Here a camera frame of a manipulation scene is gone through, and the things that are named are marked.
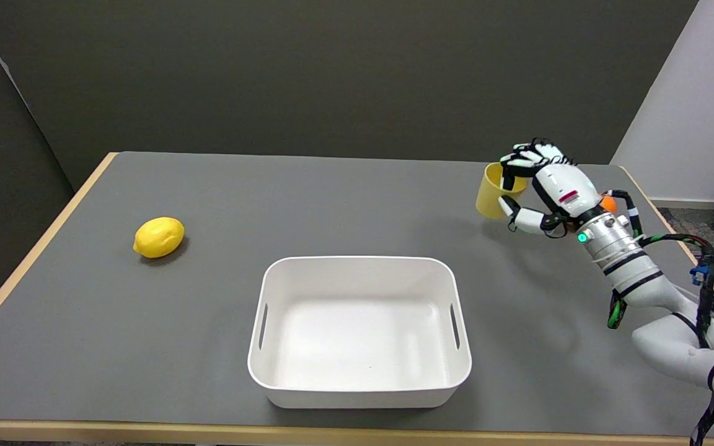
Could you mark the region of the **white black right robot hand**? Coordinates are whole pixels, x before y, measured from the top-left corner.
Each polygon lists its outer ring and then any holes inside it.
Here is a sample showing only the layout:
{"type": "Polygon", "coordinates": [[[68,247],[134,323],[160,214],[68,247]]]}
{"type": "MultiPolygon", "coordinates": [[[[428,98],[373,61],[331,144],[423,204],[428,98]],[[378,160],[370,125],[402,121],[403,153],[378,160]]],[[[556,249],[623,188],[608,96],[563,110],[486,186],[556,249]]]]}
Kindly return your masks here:
{"type": "Polygon", "coordinates": [[[498,203],[507,215],[510,231],[521,229],[557,239],[607,212],[592,181],[549,139],[533,138],[514,145],[500,164],[502,189],[510,189],[517,178],[528,178],[548,209],[536,211],[519,205],[510,195],[502,195],[498,203]]]}

